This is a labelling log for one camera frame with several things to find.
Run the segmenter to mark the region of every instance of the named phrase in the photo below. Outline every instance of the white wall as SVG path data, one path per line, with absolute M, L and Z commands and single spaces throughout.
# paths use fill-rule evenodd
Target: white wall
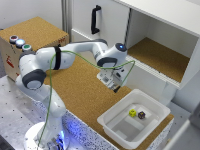
M 62 29 L 61 0 L 0 0 L 0 28 L 36 16 Z
M 200 102 L 200 71 L 180 91 L 177 91 L 173 102 L 192 112 Z

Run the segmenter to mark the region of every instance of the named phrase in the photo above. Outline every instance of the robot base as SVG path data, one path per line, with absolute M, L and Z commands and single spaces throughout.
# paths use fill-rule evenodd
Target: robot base
M 44 122 L 35 124 L 26 132 L 24 137 L 24 150 L 49 150 L 47 146 L 45 148 L 38 147 L 38 144 L 34 140 L 34 137 L 37 135 L 37 133 L 43 127 L 43 125 Z M 69 146 L 70 143 L 70 138 L 67 136 L 67 134 L 65 134 L 65 138 L 63 141 L 66 147 L 65 150 L 67 150 L 67 147 Z

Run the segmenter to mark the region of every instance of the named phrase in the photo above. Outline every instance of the brown cardboard box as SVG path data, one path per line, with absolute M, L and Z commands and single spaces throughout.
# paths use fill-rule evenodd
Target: brown cardboard box
M 21 49 L 9 43 L 9 38 L 17 35 L 32 46 L 33 51 L 42 47 L 65 46 L 69 35 L 40 17 L 27 20 L 0 31 L 0 51 L 6 74 L 13 80 L 20 74 L 18 64 Z

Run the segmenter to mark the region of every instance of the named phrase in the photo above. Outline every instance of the cabinet door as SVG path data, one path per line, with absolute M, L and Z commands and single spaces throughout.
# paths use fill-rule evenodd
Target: cabinet door
M 99 33 L 91 33 L 91 14 L 96 5 L 96 28 Z M 129 18 L 129 8 L 112 0 L 74 0 L 72 28 L 89 39 L 102 38 L 109 47 L 116 43 L 125 43 Z

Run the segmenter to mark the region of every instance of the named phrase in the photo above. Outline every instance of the brown object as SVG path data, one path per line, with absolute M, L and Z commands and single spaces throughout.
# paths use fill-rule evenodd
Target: brown object
M 97 122 L 97 118 L 130 93 L 131 89 L 122 87 L 118 93 L 114 93 L 97 79 L 98 73 L 98 69 L 76 57 L 72 67 L 66 70 L 52 71 L 53 88 L 69 111 L 119 149 L 123 149 L 105 134 L 103 127 Z M 47 75 L 45 84 L 50 84 L 49 71 Z M 173 116 L 169 115 L 137 150 L 145 150 L 172 119 Z
M 20 74 L 18 64 L 22 52 L 9 43 L 9 38 L 17 35 L 32 46 L 34 51 L 42 47 L 52 47 L 69 43 L 69 35 L 40 17 L 24 21 L 0 31 L 0 50 L 6 74 L 13 80 Z
M 190 60 L 149 38 L 131 47 L 128 54 L 178 82 L 181 82 Z

